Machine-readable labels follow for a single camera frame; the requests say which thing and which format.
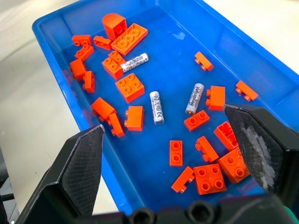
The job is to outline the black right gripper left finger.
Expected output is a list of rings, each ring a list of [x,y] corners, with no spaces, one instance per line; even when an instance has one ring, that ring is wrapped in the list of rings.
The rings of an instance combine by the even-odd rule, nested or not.
[[[78,218],[92,215],[104,133],[97,125],[66,140],[15,224],[77,224]]]

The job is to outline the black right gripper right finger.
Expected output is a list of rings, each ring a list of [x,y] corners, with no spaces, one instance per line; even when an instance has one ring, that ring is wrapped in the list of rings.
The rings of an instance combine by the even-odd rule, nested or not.
[[[253,105],[225,105],[245,165],[258,185],[280,198],[299,198],[299,133]]]

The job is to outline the orange flat two-stud plate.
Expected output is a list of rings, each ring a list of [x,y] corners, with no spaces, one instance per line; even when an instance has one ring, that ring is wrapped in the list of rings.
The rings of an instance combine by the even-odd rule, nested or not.
[[[184,121],[185,126],[187,129],[191,132],[195,130],[196,128],[202,126],[206,122],[210,120],[210,117],[208,114],[202,110],[194,115],[192,115],[190,118],[186,119]]]

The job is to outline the white Heybright battery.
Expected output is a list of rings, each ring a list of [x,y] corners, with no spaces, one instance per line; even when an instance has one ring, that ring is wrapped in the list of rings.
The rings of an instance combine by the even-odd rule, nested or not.
[[[185,109],[185,113],[188,115],[194,115],[198,108],[201,96],[203,94],[204,85],[196,83],[191,93],[190,99]]]

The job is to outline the white battery with CE mark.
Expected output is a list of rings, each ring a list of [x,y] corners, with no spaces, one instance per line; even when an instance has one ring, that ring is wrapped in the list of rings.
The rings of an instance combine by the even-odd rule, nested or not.
[[[159,92],[152,91],[149,94],[149,96],[150,96],[150,101],[152,106],[154,123],[156,125],[161,125],[164,123],[164,115],[163,115]]]

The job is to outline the blue plastic bin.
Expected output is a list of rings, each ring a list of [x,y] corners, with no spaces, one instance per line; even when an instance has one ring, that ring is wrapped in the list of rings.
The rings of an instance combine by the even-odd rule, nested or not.
[[[148,62],[133,69],[145,88],[145,94],[132,102],[144,109],[141,132],[126,131],[121,138],[113,136],[111,126],[104,124],[102,176],[119,210],[131,213],[140,207],[159,210],[187,206],[195,200],[216,203],[223,198],[261,194],[263,190],[252,177],[240,183],[225,181],[226,191],[199,195],[195,182],[187,184],[184,193],[176,193],[172,184],[187,167],[205,164],[196,140],[205,136],[219,156],[227,149],[214,130],[226,121],[223,112],[208,110],[202,96],[199,110],[206,110],[210,120],[194,131],[184,125],[185,108],[196,83],[223,86],[227,104],[245,104],[236,92],[243,81],[258,98],[252,105],[266,108],[286,126],[299,132],[299,75],[256,43],[202,0],[81,0],[37,19],[33,32],[52,69],[80,130],[100,123],[91,111],[98,98],[107,101],[121,122],[129,104],[118,91],[115,80],[104,70],[102,62],[109,52],[95,48],[85,61],[95,76],[95,91],[87,93],[82,83],[72,77],[70,62],[78,47],[74,35],[105,35],[102,19],[117,13],[128,25],[136,23],[148,30],[125,59],[142,53]],[[195,62],[201,52],[214,66],[202,70]],[[150,93],[159,92],[164,123],[153,119]],[[183,166],[170,166],[170,141],[183,142]]]

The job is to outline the white battery with black print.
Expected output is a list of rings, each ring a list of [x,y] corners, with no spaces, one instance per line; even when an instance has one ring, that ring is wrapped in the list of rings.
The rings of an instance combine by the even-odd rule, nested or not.
[[[147,53],[142,53],[139,56],[136,56],[128,61],[126,61],[125,63],[122,63],[120,65],[123,73],[126,73],[140,65],[142,65],[143,63],[146,63],[149,60],[149,56]]]

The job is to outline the orange flat eight-stud plate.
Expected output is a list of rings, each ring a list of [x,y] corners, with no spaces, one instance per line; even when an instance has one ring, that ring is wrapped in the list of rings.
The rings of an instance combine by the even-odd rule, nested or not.
[[[112,42],[112,49],[123,55],[127,55],[146,35],[148,30],[133,23],[124,33]]]

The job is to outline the orange rounded brick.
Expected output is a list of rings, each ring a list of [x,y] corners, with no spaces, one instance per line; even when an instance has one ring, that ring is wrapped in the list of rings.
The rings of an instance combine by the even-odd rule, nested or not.
[[[126,19],[116,13],[105,15],[102,23],[108,38],[113,41],[128,29]]]

